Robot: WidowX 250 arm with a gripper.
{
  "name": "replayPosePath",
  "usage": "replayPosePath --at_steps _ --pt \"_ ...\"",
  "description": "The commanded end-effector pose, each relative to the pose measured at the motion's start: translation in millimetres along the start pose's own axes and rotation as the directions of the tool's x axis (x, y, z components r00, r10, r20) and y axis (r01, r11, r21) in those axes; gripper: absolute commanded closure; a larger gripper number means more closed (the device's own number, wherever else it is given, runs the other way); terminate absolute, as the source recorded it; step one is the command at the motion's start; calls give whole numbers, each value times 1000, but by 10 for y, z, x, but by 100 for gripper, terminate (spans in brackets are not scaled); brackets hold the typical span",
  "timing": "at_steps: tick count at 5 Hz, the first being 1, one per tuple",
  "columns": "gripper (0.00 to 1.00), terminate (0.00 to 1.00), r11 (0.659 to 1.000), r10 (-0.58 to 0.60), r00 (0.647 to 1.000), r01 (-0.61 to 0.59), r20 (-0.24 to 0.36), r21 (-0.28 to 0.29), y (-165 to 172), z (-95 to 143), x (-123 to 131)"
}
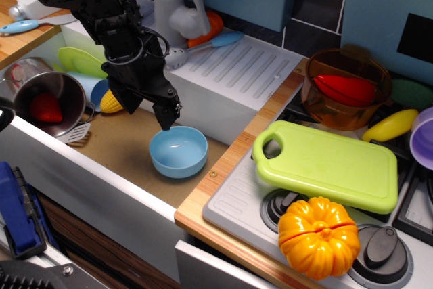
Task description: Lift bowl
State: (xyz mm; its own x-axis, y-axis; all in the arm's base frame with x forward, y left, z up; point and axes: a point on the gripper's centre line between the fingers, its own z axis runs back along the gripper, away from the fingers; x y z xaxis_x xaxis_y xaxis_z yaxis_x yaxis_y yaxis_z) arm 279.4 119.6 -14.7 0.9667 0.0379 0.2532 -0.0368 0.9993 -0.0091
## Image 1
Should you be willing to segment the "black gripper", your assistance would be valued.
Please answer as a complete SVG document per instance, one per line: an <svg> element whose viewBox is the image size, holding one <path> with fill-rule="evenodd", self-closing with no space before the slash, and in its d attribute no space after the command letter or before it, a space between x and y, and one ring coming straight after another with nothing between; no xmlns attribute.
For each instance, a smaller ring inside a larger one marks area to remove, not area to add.
<svg viewBox="0 0 433 289"><path fill-rule="evenodd" d="M124 28L102 34L101 44L106 58L102 68L119 104L133 114L142 100L154 103L156 120L163 131L168 131L181 111L177 91L164 75L168 41L148 28Z"/></svg>

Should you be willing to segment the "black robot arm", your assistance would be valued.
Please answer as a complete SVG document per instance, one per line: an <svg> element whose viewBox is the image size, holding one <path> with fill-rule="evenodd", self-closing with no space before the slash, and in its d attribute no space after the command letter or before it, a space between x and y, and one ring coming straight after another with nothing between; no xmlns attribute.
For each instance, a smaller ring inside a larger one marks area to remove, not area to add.
<svg viewBox="0 0 433 289"><path fill-rule="evenodd" d="M67 9L104 49L101 68L121 106L134 113L143 100L153 104L154 115L167 131L180 117L181 102L164 75L169 46L164 38L143 27L135 0L38 0Z"/></svg>

